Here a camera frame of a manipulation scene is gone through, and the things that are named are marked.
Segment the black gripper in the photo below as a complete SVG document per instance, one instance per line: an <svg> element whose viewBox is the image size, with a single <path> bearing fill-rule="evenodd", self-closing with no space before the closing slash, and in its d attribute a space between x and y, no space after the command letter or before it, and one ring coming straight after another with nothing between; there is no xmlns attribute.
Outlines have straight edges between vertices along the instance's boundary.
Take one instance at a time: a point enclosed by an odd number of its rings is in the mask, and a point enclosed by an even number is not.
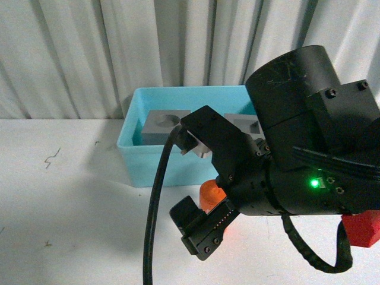
<svg viewBox="0 0 380 285"><path fill-rule="evenodd" d="M238 215L275 216L285 212L275 198L264 170L257 174L248 172L237 183L222 189L226 198L208 213L198 208L190 196L169 211L182 234L181 241L191 255L202 261L219 247L224 231Z"/></svg>

